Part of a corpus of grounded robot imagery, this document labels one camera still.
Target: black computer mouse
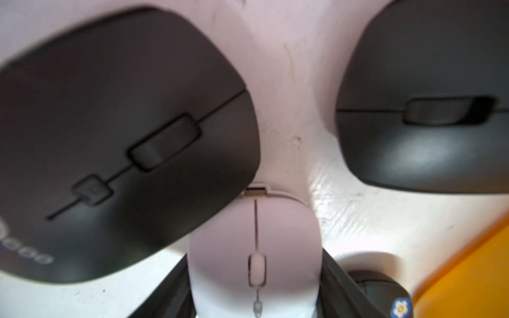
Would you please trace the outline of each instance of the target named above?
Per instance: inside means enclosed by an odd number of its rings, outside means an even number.
[[[399,0],[367,26],[336,104],[361,181],[509,192],[509,3]]]
[[[0,269],[78,282],[174,242],[254,178],[246,86],[194,26],[131,9],[0,70]]]
[[[348,275],[387,317],[413,318],[410,294],[389,276],[373,271],[355,271]]]

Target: mouse button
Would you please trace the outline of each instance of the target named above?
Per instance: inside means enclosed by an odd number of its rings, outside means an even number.
[[[154,8],[80,25],[11,67],[33,85],[65,89],[75,102],[100,103],[104,113],[117,105],[127,112],[125,104],[142,104],[141,115],[156,108],[163,123],[176,105],[185,104],[180,112],[201,119],[245,89],[205,35],[182,17]]]
[[[283,310],[275,300],[279,297],[314,307],[322,269],[318,220],[308,207],[292,199],[267,197],[257,202],[259,252],[267,258],[261,293],[264,310]]]
[[[132,147],[128,156],[139,168],[150,171],[195,141],[200,133],[192,117],[184,115]]]
[[[253,200],[237,199],[189,235],[188,271],[198,315],[210,305],[252,313],[255,293],[247,265],[256,246],[254,219]]]

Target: orange object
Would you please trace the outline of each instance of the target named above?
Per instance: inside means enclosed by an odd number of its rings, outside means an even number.
[[[414,298],[417,318],[509,316],[509,217],[471,244]]]

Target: computer mouse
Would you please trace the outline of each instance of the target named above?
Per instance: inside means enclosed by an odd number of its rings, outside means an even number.
[[[368,24],[336,103],[354,175],[419,192],[509,192],[507,17],[507,1],[398,0]]]
[[[387,317],[413,318],[410,294],[389,276],[372,271],[354,271],[348,275]]]
[[[318,220],[292,196],[263,193],[247,191],[190,234],[189,282],[200,318],[315,313],[322,267]]]
[[[0,70],[0,270],[60,283],[186,235],[260,161],[242,78],[185,19],[136,8],[69,28]]]

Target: white mouse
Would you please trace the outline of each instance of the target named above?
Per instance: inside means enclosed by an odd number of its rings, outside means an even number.
[[[315,314],[318,220],[291,195],[261,190],[246,192],[190,235],[188,271],[199,318]]]

